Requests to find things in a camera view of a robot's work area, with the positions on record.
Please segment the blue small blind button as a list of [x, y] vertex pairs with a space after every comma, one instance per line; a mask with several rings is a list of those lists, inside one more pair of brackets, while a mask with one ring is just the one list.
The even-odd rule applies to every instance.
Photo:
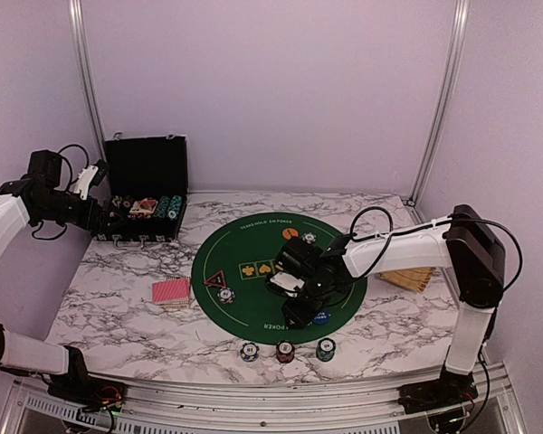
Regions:
[[317, 326], [323, 326], [330, 320], [331, 314], [326, 311], [318, 312], [312, 319], [312, 324]]

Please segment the orange big blind button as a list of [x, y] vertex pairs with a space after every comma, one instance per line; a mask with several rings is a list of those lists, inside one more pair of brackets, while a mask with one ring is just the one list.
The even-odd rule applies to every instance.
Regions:
[[299, 236], [300, 236], [299, 232], [295, 228], [285, 228], [281, 232], [281, 235], [287, 241], [292, 239], [292, 238], [299, 238]]

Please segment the blue white chip stack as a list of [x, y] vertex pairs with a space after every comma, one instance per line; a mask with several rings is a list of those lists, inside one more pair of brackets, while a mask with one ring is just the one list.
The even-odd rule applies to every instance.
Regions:
[[254, 362], [259, 357], [259, 346], [254, 342], [246, 342], [242, 345], [239, 355], [247, 363]]

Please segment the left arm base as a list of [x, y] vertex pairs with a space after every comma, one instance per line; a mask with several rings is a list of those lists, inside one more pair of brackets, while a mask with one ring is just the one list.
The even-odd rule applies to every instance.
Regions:
[[69, 353], [67, 372], [49, 375], [48, 393], [55, 398], [80, 404], [83, 412], [120, 409], [126, 385], [92, 377], [81, 350], [69, 345], [64, 348]]

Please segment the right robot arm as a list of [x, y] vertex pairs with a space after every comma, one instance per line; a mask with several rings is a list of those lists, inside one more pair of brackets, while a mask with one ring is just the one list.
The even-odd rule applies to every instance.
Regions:
[[[443, 375], [430, 396], [448, 405], [465, 390], [503, 293], [504, 249], [471, 207], [420, 226], [359, 236], [290, 212], [229, 222], [198, 249], [190, 279], [157, 283], [195, 303], [178, 312], [128, 314], [116, 368], [169, 381], [311, 382], [359, 378], [378, 356], [404, 355], [415, 330]], [[452, 269], [461, 290], [453, 329], [431, 328], [407, 308], [386, 320], [367, 277]]]

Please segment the blue tan chip row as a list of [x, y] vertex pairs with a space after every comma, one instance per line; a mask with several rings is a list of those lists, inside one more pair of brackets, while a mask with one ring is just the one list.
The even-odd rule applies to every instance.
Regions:
[[120, 208], [120, 210], [122, 210], [122, 209], [121, 209], [121, 206], [120, 206], [120, 200], [121, 200], [121, 198], [122, 198], [122, 197], [119, 196], [119, 195], [114, 195], [114, 196], [110, 199], [110, 201], [112, 201], [114, 204], [116, 204], [116, 205]]

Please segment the brown 100 chip stack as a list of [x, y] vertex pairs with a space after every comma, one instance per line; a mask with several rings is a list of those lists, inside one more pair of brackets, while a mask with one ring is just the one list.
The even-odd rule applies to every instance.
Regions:
[[128, 212], [132, 208], [133, 203], [134, 200], [131, 196], [124, 196], [120, 200], [121, 209]]

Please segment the boxed playing card deck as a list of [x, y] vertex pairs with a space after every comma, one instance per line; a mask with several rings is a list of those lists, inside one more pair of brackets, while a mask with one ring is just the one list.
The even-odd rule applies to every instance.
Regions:
[[146, 219], [150, 219], [153, 214], [153, 213], [149, 213], [149, 212], [143, 212], [140, 208], [139, 208], [139, 204], [141, 201], [135, 201], [132, 205], [132, 208], [129, 210], [129, 218], [132, 219], [132, 220], [146, 220]]

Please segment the black poker chip case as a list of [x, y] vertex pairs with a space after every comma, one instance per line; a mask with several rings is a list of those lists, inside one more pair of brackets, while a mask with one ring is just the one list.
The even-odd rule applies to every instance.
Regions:
[[118, 231], [96, 235], [99, 241], [170, 242], [179, 233], [187, 206], [189, 187], [187, 139], [184, 136], [114, 138], [104, 144], [109, 164], [110, 199], [114, 195], [146, 198], [180, 195], [183, 205], [177, 219], [153, 216], [132, 220], [121, 210], [127, 222]]

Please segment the teal 50 chip row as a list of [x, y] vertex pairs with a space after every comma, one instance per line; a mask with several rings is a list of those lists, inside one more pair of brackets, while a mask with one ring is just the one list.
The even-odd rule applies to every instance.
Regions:
[[168, 204], [167, 207], [167, 218], [170, 221], [174, 221], [177, 219], [178, 215], [181, 212], [183, 205], [183, 198], [180, 195], [174, 195]]

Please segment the teal chip stack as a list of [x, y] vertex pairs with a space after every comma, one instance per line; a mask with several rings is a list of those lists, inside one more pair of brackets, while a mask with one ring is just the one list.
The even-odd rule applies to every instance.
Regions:
[[329, 362], [336, 352], [336, 343], [330, 338], [322, 338], [316, 346], [316, 357], [322, 362]]

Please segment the round green poker mat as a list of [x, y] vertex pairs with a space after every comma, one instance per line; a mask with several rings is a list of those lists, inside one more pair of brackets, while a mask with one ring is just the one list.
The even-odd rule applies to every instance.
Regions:
[[[325, 325], [310, 322], [303, 329], [285, 325], [281, 306], [287, 297], [273, 294], [265, 280], [275, 272], [274, 262], [287, 242], [281, 232], [295, 228], [317, 236], [315, 244], [325, 249], [341, 231], [318, 219], [290, 212], [264, 212], [239, 218], [214, 231], [195, 255], [191, 284], [195, 299], [205, 314], [223, 330], [244, 341], [275, 345], [282, 340], [305, 344], [331, 335], [348, 323], [360, 309], [367, 280], [352, 286], [347, 294], [332, 298], [336, 304], [321, 311], [331, 314]], [[218, 300], [218, 291], [203, 282], [222, 269], [228, 288], [234, 291], [231, 304]]]

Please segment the left aluminium frame post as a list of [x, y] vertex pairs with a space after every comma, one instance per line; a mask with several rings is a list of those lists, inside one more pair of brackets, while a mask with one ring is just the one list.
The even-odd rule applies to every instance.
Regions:
[[101, 159], [105, 160], [105, 136], [103, 132], [100, 110], [96, 98], [96, 91], [91, 70], [91, 62], [88, 50], [88, 41], [83, 17], [82, 1], [69, 0], [69, 15], [71, 24], [71, 37], [78, 63], [78, 71], [81, 78], [82, 92], [85, 98], [90, 126], [94, 135], [95, 144]]

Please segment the aluminium frame post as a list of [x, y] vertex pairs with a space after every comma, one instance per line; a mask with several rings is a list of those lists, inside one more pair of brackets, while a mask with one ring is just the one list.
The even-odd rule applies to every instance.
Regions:
[[470, 6], [471, 2], [469, 0], [458, 0], [455, 2], [452, 29], [440, 93], [426, 140], [423, 157], [408, 198], [408, 201], [413, 207], [420, 202], [424, 195], [426, 183], [430, 173], [432, 172], [433, 161], [441, 142], [444, 121], [450, 107], [450, 102], [461, 65]]
[[88, 41], [83, 17], [82, 1], [69, 0], [69, 15], [71, 24], [71, 37], [78, 63], [78, 71], [81, 78], [82, 92], [85, 98], [90, 126], [94, 135], [95, 144], [101, 159], [105, 160], [105, 136], [103, 132], [100, 110], [96, 98], [96, 91], [91, 70], [91, 62], [88, 50]]

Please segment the right aluminium frame post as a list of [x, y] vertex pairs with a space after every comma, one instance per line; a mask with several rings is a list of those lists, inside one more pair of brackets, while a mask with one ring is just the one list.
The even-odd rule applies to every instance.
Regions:
[[420, 202], [424, 195], [426, 183], [430, 173], [432, 172], [433, 161], [441, 142], [444, 121], [450, 107], [450, 102], [461, 65], [470, 6], [471, 2], [469, 0], [458, 0], [455, 2], [452, 29], [440, 93], [426, 140], [423, 157], [408, 198], [408, 201], [413, 207]]

